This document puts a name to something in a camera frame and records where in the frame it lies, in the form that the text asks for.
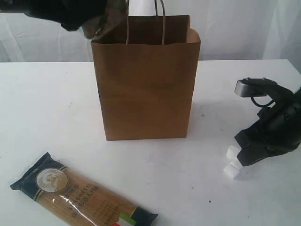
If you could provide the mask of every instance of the black object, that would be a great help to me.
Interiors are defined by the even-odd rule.
[[[0,12],[56,21],[75,31],[86,21],[104,14],[107,0],[0,0]]]
[[[262,107],[258,113],[259,120],[235,136],[241,147],[237,158],[243,166],[292,152],[299,146],[301,88],[294,94],[274,81],[247,78],[237,82],[235,93],[240,97],[250,97],[256,106]],[[267,95],[272,101],[266,105],[260,105],[254,99]]]

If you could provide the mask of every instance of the paper bag handle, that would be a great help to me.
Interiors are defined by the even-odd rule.
[[[162,31],[162,45],[165,44],[165,28],[166,28],[166,12],[165,12],[165,5],[163,0],[160,0],[162,9],[163,9],[163,31]],[[127,45],[129,44],[129,36],[130,36],[130,28],[129,28],[129,3],[130,0],[127,0]],[[157,0],[155,0],[155,9],[156,9],[156,16],[158,16],[158,5]]]

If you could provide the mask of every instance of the fabric backdrop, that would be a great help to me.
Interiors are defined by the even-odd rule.
[[[289,59],[301,72],[301,0],[164,0],[168,15],[189,14],[201,59]],[[153,15],[153,0],[130,14]],[[80,31],[21,14],[0,14],[0,62],[92,61]]]

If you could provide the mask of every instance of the brown paper bag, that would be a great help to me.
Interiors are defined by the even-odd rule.
[[[91,43],[107,140],[187,136],[201,40],[161,3]]]

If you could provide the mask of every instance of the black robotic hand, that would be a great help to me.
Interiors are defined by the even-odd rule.
[[[56,21],[75,31],[86,21],[104,14],[107,0],[0,0],[0,12]]]

